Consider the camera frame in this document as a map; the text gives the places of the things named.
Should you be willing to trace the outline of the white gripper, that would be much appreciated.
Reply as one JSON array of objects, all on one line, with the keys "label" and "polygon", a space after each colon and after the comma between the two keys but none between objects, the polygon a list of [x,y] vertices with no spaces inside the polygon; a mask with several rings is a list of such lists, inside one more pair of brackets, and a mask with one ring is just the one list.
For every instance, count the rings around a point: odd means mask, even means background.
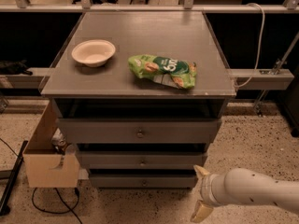
[{"label": "white gripper", "polygon": [[200,194],[203,201],[197,201],[191,222],[200,223],[213,212],[213,207],[226,205],[225,175],[210,174],[207,169],[199,165],[194,165],[193,169],[197,177],[202,178]]}]

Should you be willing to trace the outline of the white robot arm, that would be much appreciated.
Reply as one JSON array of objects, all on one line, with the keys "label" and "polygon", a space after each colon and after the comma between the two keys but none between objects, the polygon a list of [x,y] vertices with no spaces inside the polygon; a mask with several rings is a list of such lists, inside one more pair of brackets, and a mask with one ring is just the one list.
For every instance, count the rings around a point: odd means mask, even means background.
[{"label": "white robot arm", "polygon": [[216,175],[194,165],[200,182],[200,196],[192,222],[205,220],[215,207],[235,205],[273,205],[299,214],[299,182],[276,180],[249,169],[235,168]]}]

